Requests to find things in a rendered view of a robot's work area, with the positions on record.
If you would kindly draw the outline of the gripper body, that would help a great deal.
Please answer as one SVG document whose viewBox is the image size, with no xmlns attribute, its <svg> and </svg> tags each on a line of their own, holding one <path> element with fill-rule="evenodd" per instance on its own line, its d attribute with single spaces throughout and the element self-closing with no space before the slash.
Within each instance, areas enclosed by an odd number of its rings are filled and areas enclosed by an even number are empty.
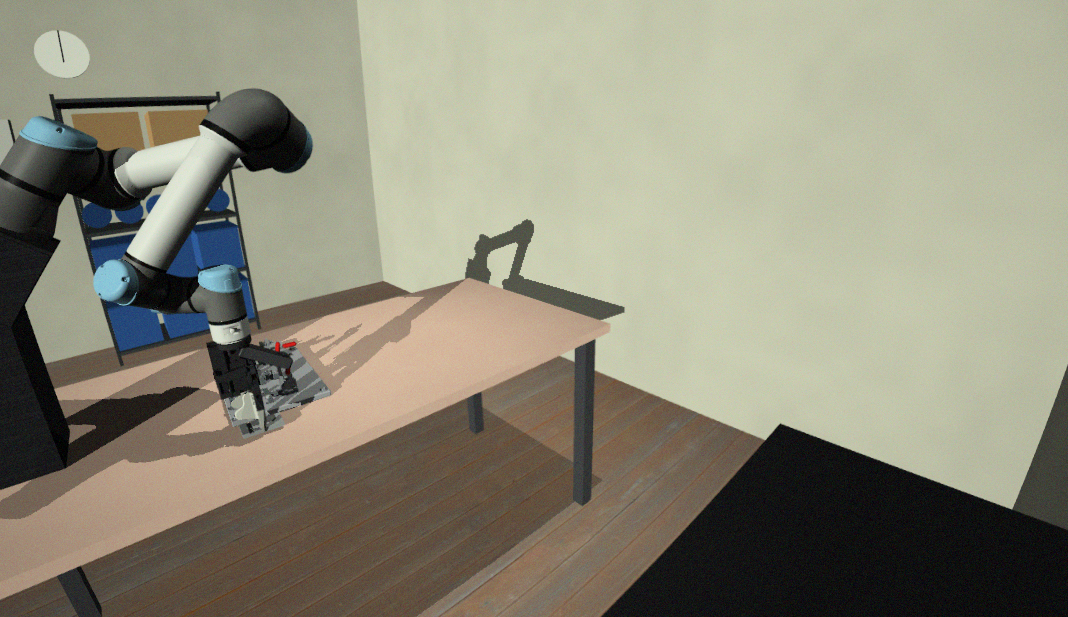
<svg viewBox="0 0 1068 617">
<path fill-rule="evenodd" d="M 232 344 L 216 344 L 214 341 L 206 343 L 221 399 L 237 397 L 244 391 L 249 391 L 249 387 L 253 385 L 253 375 L 256 375 L 260 383 L 258 371 L 255 366 L 256 360 L 238 355 L 240 349 L 244 346 L 248 346 L 251 341 L 251 334 L 249 334 L 246 339 Z M 218 377 L 218 375 L 221 375 L 221 377 Z"/>
</svg>

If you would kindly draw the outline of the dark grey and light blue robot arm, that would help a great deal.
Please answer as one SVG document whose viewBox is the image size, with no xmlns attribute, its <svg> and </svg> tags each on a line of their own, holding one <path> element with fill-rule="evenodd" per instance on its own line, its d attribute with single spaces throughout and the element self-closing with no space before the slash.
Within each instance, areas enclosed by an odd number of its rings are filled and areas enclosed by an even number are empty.
<svg viewBox="0 0 1068 617">
<path fill-rule="evenodd" d="M 295 172 L 307 164 L 313 141 L 278 96 L 256 88 L 225 96 L 199 130 L 143 151 L 103 151 L 75 127 L 30 118 L 0 165 L 0 231 L 49 244 L 67 193 L 127 211 L 152 188 L 167 185 L 121 260 L 97 269 L 95 291 L 103 300 L 161 315 L 206 313 L 217 344 L 246 339 L 251 329 L 233 265 L 209 266 L 198 276 L 166 272 L 230 170 Z"/>
</svg>

